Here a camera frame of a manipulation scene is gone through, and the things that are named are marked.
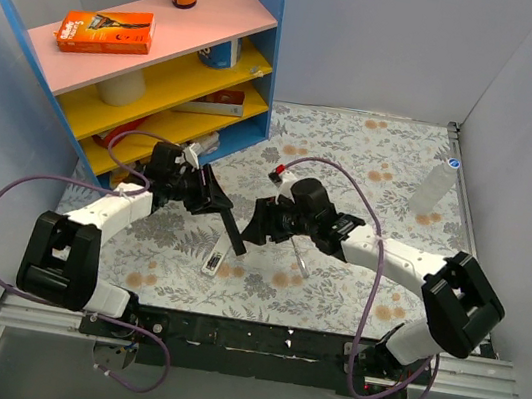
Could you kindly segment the white remote control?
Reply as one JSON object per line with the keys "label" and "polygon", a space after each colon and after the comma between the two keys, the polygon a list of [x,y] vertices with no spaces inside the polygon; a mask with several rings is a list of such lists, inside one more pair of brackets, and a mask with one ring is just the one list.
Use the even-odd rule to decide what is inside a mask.
{"label": "white remote control", "polygon": [[231,241],[229,236],[223,233],[209,255],[205,258],[202,268],[200,268],[202,274],[209,277],[215,276],[230,249]]}

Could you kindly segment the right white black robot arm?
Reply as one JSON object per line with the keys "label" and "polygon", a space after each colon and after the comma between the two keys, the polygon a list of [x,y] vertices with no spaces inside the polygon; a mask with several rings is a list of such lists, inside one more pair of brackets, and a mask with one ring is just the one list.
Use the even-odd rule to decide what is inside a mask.
{"label": "right white black robot arm", "polygon": [[258,199],[243,239],[256,245],[307,236],[326,256],[381,271],[417,295],[426,317],[401,324],[359,357],[375,361],[380,375],[394,379],[411,364],[446,352],[467,358],[505,317],[505,309],[478,261],[466,252],[452,257],[379,239],[360,218],[338,212],[318,179],[271,172],[276,196]]}

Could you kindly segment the small screwdriver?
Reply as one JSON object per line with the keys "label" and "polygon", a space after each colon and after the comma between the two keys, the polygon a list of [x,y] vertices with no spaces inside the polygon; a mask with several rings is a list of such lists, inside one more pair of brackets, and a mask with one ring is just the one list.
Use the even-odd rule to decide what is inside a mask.
{"label": "small screwdriver", "polygon": [[293,246],[293,249],[294,249],[294,254],[295,254],[295,259],[297,261],[297,265],[298,265],[298,268],[300,270],[300,273],[301,273],[301,277],[304,278],[304,279],[307,279],[308,277],[310,277],[310,273],[308,272],[308,268],[306,267],[306,264],[305,264],[305,261],[304,259],[302,258],[302,254],[301,254],[301,251],[299,249],[299,247],[296,245],[297,243],[294,241],[293,238],[290,239],[291,241],[291,244]]}

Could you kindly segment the black remote control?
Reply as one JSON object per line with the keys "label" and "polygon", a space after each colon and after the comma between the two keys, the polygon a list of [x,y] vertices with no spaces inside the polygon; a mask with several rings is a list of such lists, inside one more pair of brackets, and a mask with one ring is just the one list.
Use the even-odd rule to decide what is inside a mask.
{"label": "black remote control", "polygon": [[221,210],[220,216],[224,223],[226,234],[229,237],[228,239],[230,240],[231,248],[234,250],[233,252],[236,256],[244,255],[247,250],[240,231],[238,230],[237,223],[232,215],[232,210],[224,208]]}

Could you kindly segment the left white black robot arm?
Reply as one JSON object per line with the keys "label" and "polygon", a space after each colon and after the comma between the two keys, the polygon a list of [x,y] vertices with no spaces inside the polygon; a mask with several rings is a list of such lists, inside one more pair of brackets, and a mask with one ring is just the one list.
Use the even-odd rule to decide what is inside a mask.
{"label": "left white black robot arm", "polygon": [[99,278],[102,245],[133,222],[176,201],[194,215],[220,214],[231,247],[243,255],[246,249],[232,215],[233,203],[213,173],[209,165],[199,164],[192,149],[157,143],[144,168],[147,190],[125,182],[89,206],[38,217],[17,273],[18,288],[68,310],[103,314],[111,335],[129,337],[139,318],[128,306],[130,292]]}

